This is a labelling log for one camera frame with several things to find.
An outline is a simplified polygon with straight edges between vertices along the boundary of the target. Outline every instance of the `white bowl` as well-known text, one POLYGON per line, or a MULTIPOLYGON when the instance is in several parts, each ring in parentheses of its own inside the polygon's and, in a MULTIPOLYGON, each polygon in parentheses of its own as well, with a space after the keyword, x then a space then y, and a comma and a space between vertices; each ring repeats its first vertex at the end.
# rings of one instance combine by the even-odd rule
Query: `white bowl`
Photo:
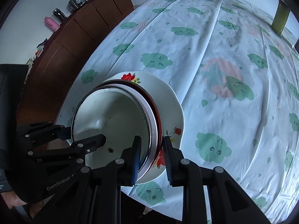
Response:
POLYGON ((147 118, 139 102, 127 91, 116 87, 95 89, 75 111, 72 141, 98 134, 106 136, 105 145, 85 157, 86 166, 92 169, 119 158, 124 149, 132 146, 135 136, 141 137, 140 159, 145 160, 152 137, 147 118))

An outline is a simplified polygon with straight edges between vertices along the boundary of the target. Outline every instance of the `silver screw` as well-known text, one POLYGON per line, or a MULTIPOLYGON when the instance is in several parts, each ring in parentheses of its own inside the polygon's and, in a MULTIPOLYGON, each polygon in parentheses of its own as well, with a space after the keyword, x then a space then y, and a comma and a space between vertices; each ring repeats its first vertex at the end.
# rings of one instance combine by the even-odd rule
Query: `silver screw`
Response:
POLYGON ((223 173, 224 169, 222 167, 215 167, 217 173, 223 173))
POLYGON ((81 168, 81 172, 82 172, 82 173, 88 173, 88 172, 89 172, 89 167, 86 167, 86 166, 85 166, 85 167, 82 167, 82 168, 81 168))
POLYGON ((125 162, 125 160, 123 160, 122 158, 117 158, 116 160, 115 160, 115 163, 116 164, 123 164, 125 162))
POLYGON ((78 159, 76 160, 76 162, 77 162, 77 163, 83 163, 83 159, 82 159, 82 158, 78 158, 78 159))
POLYGON ((188 159, 186 159, 186 158, 183 158, 183 159, 181 160, 181 163, 182 163, 182 164, 185 164, 185 165, 188 165, 188 164, 190 163, 190 161, 189 161, 188 159))

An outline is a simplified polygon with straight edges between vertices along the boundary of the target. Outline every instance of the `pink bottle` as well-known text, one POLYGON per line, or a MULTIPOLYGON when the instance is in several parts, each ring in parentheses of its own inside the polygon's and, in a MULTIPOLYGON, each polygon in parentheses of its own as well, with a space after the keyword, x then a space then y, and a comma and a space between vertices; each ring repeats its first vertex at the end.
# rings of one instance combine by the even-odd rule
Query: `pink bottle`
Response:
POLYGON ((56 23, 52 18, 49 17, 44 18, 44 23, 54 32, 56 32, 60 27, 58 23, 56 23))

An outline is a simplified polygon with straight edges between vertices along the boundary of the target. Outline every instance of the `red rose print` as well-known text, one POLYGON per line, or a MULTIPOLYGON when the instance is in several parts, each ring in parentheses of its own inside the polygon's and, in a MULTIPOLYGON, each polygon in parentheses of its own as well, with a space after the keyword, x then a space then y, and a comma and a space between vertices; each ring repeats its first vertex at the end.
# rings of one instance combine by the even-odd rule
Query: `red rose print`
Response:
POLYGON ((129 73, 128 75, 124 74, 121 79, 127 80, 127 81, 132 81, 134 78, 135 78, 135 74, 131 75, 131 73, 129 73))
POLYGON ((157 167, 160 168, 160 165, 165 166, 163 149, 159 152, 158 159, 157 159, 157 167))
POLYGON ((182 130, 181 130, 180 128, 177 128, 177 127, 176 127, 176 128, 174 129, 174 133, 177 134, 177 135, 180 135, 180 134, 182 133, 182 130))

